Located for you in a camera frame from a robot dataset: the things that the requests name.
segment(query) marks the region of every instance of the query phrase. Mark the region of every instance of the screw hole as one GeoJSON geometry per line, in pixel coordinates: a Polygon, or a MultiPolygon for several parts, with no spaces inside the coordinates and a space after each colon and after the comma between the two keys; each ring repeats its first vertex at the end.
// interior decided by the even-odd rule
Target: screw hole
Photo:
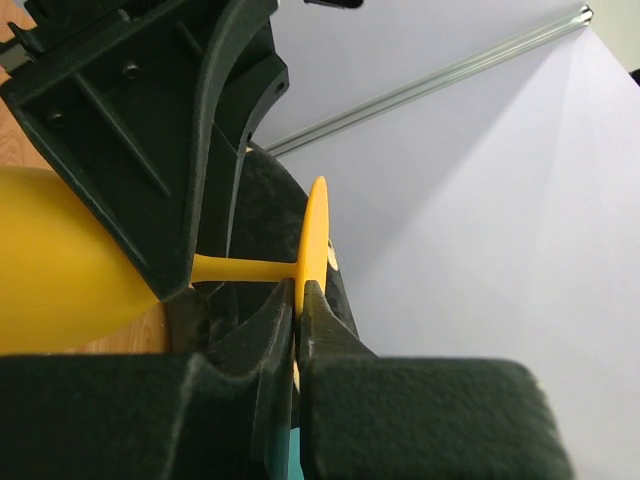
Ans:
{"type": "Polygon", "coordinates": [[[62,112],[51,112],[47,116],[47,121],[56,128],[62,128],[66,123],[62,112]]]}
{"type": "Polygon", "coordinates": [[[127,62],[122,69],[122,75],[127,80],[135,80],[140,76],[140,67],[135,62],[127,62]]]}

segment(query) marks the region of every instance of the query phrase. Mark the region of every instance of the dark green plastic bracket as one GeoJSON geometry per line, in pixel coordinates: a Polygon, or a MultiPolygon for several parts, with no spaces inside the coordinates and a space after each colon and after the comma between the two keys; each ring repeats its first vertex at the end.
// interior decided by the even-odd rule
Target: dark green plastic bracket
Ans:
{"type": "Polygon", "coordinates": [[[155,294],[171,297],[189,282],[205,183],[220,223],[205,226],[217,239],[203,251],[228,250],[247,138],[288,88],[269,25],[277,0],[26,6],[39,26],[13,25],[0,46],[0,63],[16,49],[25,59],[0,94],[155,294]]]}

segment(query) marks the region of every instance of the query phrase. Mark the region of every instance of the yellow plastic part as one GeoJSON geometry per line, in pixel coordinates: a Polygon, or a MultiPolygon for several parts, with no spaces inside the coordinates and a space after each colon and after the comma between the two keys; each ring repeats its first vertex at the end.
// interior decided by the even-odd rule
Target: yellow plastic part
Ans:
{"type": "Polygon", "coordinates": [[[324,293],[327,283],[329,259],[329,193],[324,177],[319,177],[311,188],[307,210],[302,224],[298,249],[296,279],[296,316],[302,314],[304,286],[310,280],[320,284],[324,293]]]}
{"type": "MultiPolygon", "coordinates": [[[[53,172],[0,168],[0,352],[58,352],[108,335],[158,302],[102,225],[53,172]]],[[[278,282],[324,287],[328,198],[309,199],[297,264],[196,255],[192,281],[278,282]]]]}

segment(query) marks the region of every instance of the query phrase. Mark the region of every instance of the yellow disc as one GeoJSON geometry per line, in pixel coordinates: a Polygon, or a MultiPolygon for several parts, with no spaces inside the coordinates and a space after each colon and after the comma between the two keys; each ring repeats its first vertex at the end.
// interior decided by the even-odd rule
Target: yellow disc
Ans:
{"type": "Polygon", "coordinates": [[[324,177],[313,184],[304,214],[296,273],[296,316],[302,315],[304,286],[309,280],[320,284],[324,292],[329,258],[329,194],[324,177]]]}

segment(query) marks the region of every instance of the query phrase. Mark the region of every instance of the wooden surface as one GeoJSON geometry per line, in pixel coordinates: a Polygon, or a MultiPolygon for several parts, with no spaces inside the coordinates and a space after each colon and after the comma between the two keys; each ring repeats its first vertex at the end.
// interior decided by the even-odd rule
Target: wooden surface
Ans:
{"type": "MultiPolygon", "coordinates": [[[[11,0],[0,0],[0,40],[7,40],[12,36],[6,26],[9,21],[23,28],[33,26],[32,20],[11,0]]],[[[7,75],[0,71],[0,83],[7,78],[7,75]]],[[[4,102],[0,102],[0,165],[49,168],[13,119],[4,102]]],[[[74,348],[69,353],[143,353],[162,352],[166,349],[164,311],[162,305],[158,305],[128,327],[107,338],[74,348]]]]}

